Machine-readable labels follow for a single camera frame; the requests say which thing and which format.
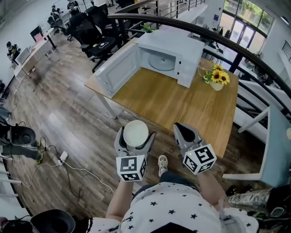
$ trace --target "glass door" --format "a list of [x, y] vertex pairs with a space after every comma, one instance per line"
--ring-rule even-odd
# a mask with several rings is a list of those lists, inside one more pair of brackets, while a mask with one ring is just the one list
[[238, 41], [238, 44], [241, 47], [244, 47], [246, 49], [248, 47], [250, 41], [252, 40], [254, 33], [255, 33], [254, 30], [252, 30], [250, 27], [245, 25], [242, 36], [241, 36], [240, 40]]
[[233, 26], [233, 30], [231, 33], [230, 40], [237, 43], [241, 37], [241, 34], [244, 30], [245, 25], [239, 21], [235, 21], [235, 24]]

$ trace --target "wooden floor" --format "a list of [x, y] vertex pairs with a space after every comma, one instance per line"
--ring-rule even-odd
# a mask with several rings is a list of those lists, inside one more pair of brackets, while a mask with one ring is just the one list
[[[6, 104], [10, 110], [14, 109], [14, 103], [17, 104], [10, 118], [11, 124], [24, 121], [26, 126], [35, 131], [38, 139], [46, 138], [47, 146], [55, 145], [59, 153], [67, 151], [67, 162], [71, 166], [90, 170], [115, 190], [119, 182], [113, 145], [116, 133], [128, 122], [141, 119], [151, 132], [157, 132], [152, 154], [149, 156], [146, 181], [152, 184], [158, 182], [157, 158], [164, 154], [168, 156], [170, 170], [196, 182], [191, 172], [178, 161], [179, 149], [173, 133], [126, 109], [118, 119], [113, 120], [93, 91], [84, 86], [84, 82], [92, 74], [94, 64], [80, 50], [79, 43], [68, 42], [61, 35], [56, 35], [53, 40], [58, 46], [56, 52], [60, 61], [55, 63], [44, 57], [37, 64], [36, 72], [30, 74], [30, 78], [25, 78], [21, 84], [13, 80]], [[259, 182], [233, 182], [221, 178], [224, 172], [258, 172], [264, 147], [251, 134], [238, 134], [237, 127], [233, 126], [225, 156], [223, 159], [218, 158], [212, 169], [224, 189], [234, 183], [250, 183], [255, 189], [265, 186]], [[57, 163], [53, 147], [45, 153], [44, 163]], [[14, 156], [14, 160], [8, 162], [11, 175], [26, 184], [29, 184], [35, 168], [35, 162], [24, 156]], [[80, 205], [94, 217], [103, 217], [112, 198], [111, 191], [84, 171], [71, 168], [68, 171], [75, 193], [80, 188], [84, 191]], [[23, 205], [33, 214], [57, 208], [78, 217], [89, 216], [77, 205], [77, 198], [71, 194], [64, 167], [41, 166], [36, 171], [30, 188], [19, 184], [14, 187]]]

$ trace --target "white cable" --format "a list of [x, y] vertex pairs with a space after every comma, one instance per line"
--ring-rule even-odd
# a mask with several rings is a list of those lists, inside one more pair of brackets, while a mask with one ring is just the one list
[[35, 171], [34, 171], [33, 174], [32, 174], [32, 177], [31, 177], [30, 185], [29, 185], [29, 186], [27, 186], [26, 184], [23, 183], [23, 181], [21, 181], [21, 180], [15, 178], [15, 177], [12, 177], [12, 176], [9, 176], [9, 175], [7, 175], [7, 176], [9, 176], [10, 178], [13, 178], [13, 179], [15, 179], [15, 180], [20, 181], [20, 182], [21, 182], [25, 187], [30, 188], [31, 185], [32, 185], [32, 179], [33, 179], [33, 176], [35, 175], [36, 170], [37, 170], [41, 165], [47, 165], [47, 166], [50, 166], [50, 167], [57, 167], [57, 166], [60, 166], [59, 164], [58, 164], [58, 165], [55, 165], [55, 166], [52, 166], [52, 165], [47, 164], [47, 163], [42, 163], [42, 164], [38, 165], [38, 166], [36, 167]]
[[105, 183], [103, 183], [96, 175], [94, 175], [93, 173], [91, 173], [91, 172], [89, 172], [87, 169], [84, 169], [84, 168], [74, 168], [74, 167], [71, 167], [69, 164], [67, 164], [66, 162], [63, 162], [64, 164], [66, 164], [66, 165], [68, 165], [70, 168], [72, 168], [72, 169], [75, 169], [75, 170], [80, 170], [80, 171], [86, 171], [86, 172], [88, 172], [88, 173], [90, 173], [92, 176], [94, 176], [94, 177], [96, 177], [102, 184], [104, 184], [105, 186], [107, 186], [108, 188], [110, 188], [110, 190], [114, 193], [114, 191], [113, 191], [113, 189], [109, 186], [109, 185], [107, 185], [107, 184], [105, 184]]

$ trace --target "potted plant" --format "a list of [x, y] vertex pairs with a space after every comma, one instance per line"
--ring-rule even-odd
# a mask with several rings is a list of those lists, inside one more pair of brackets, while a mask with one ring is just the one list
[[152, 26], [147, 25], [147, 24], [142, 25], [142, 29], [143, 29], [145, 32], [147, 32], [147, 33], [151, 33], [151, 32], [153, 32], [154, 30], [156, 30], [155, 27], [152, 27]]
[[212, 71], [207, 71], [203, 76], [205, 83], [209, 84], [215, 91], [220, 91], [224, 85], [230, 82], [229, 76], [222, 66], [213, 64]]

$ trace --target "power strip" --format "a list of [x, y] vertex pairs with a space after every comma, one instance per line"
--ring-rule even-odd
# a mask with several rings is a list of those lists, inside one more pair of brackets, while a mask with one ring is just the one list
[[60, 165], [63, 165], [63, 163], [65, 162], [65, 160], [69, 157], [69, 154], [67, 152], [63, 152], [62, 155], [60, 156], [58, 163]]

